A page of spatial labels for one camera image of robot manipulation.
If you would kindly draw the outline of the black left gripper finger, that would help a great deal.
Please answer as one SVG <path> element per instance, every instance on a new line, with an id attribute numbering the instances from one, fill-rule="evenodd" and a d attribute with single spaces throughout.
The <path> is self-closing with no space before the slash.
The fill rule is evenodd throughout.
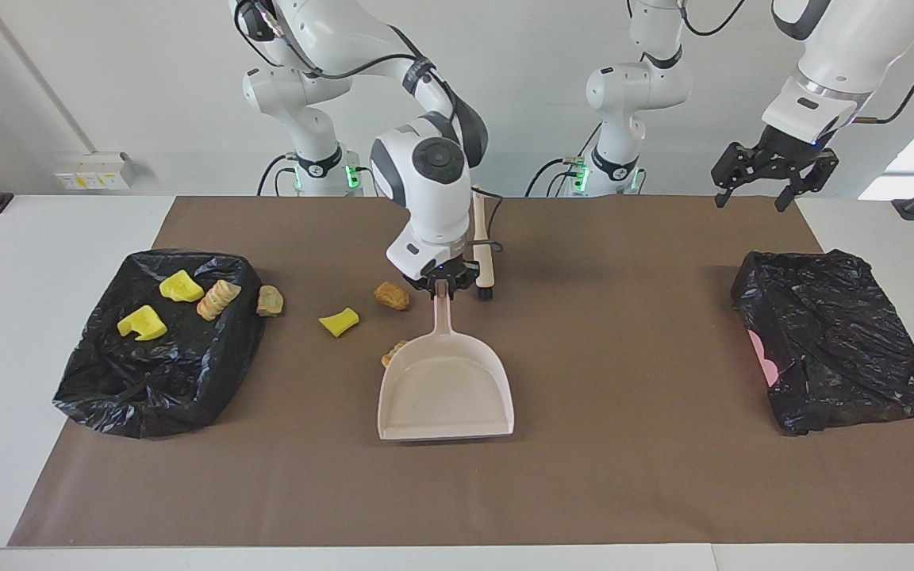
<path id="1" fill-rule="evenodd" d="M 724 209 L 737 188 L 750 184 L 754 173 L 750 149 L 739 142 L 729 144 L 711 169 L 712 181 L 718 188 L 715 196 L 718 209 Z"/>
<path id="2" fill-rule="evenodd" d="M 840 159 L 833 151 L 824 151 L 819 158 L 812 162 L 812 166 L 805 176 L 794 167 L 789 173 L 789 183 L 775 199 L 774 205 L 778 213 L 783 213 L 799 196 L 805 193 L 820 192 L 827 184 L 831 174 L 840 163 Z"/>

